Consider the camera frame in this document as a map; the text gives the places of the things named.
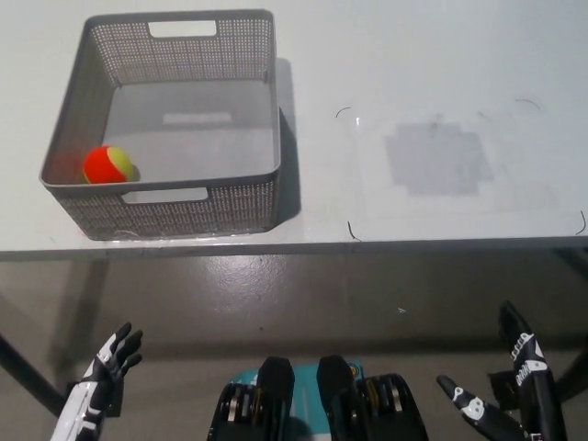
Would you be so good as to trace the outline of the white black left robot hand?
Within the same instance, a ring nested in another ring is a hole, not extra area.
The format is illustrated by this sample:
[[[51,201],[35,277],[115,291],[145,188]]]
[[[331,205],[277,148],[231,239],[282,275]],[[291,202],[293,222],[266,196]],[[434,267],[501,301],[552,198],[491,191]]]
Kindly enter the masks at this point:
[[[124,323],[102,345],[75,383],[59,415],[53,440],[97,440],[115,401],[115,389],[128,371],[141,362],[143,331]]]

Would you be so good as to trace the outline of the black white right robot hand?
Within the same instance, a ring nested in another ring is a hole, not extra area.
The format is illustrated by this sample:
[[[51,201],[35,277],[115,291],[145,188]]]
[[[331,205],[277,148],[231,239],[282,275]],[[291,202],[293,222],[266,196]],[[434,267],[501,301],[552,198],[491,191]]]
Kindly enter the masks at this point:
[[[521,420],[517,422],[446,375],[439,375],[437,384],[466,423],[488,440],[566,440],[556,382],[537,337],[510,301],[500,306],[498,320],[513,361]]]

